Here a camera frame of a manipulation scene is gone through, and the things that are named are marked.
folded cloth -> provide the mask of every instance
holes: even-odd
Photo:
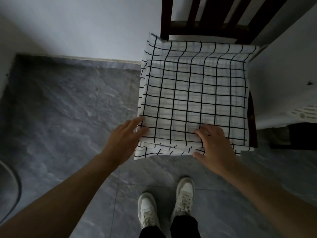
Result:
[[[259,47],[200,41],[147,40],[141,66],[140,139],[134,159],[204,154],[194,133],[202,124],[224,130],[236,154],[249,147],[247,64]]]

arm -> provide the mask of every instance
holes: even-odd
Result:
[[[134,152],[147,127],[138,117],[117,127],[102,152],[0,227],[0,237],[69,237],[105,179]]]
[[[317,237],[317,207],[240,164],[221,128],[202,125],[195,132],[204,143],[206,156],[194,153],[194,157],[240,190],[283,236]]]

wooden chair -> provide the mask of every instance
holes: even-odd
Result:
[[[162,0],[161,38],[169,35],[218,36],[251,44],[287,0],[265,0],[247,26],[238,25],[251,0],[240,0],[229,22],[224,23],[234,0],[207,0],[200,21],[195,21],[200,0],[193,0],[187,21],[171,21],[173,0]],[[248,100],[249,145],[257,147],[256,123],[251,92]]]

black pants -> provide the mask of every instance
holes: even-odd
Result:
[[[200,238],[197,221],[192,216],[176,216],[171,225],[172,238]],[[165,238],[157,226],[145,227],[139,238]]]

hand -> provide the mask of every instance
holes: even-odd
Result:
[[[98,156],[116,166],[127,161],[137,147],[139,139],[149,131],[148,127],[142,127],[137,132],[133,132],[143,120],[145,120],[145,117],[140,116],[119,125],[110,134],[106,146]]]
[[[224,176],[235,170],[238,165],[230,141],[224,136],[222,128],[204,124],[195,133],[201,138],[206,150],[205,155],[193,153],[193,156],[212,172]]]

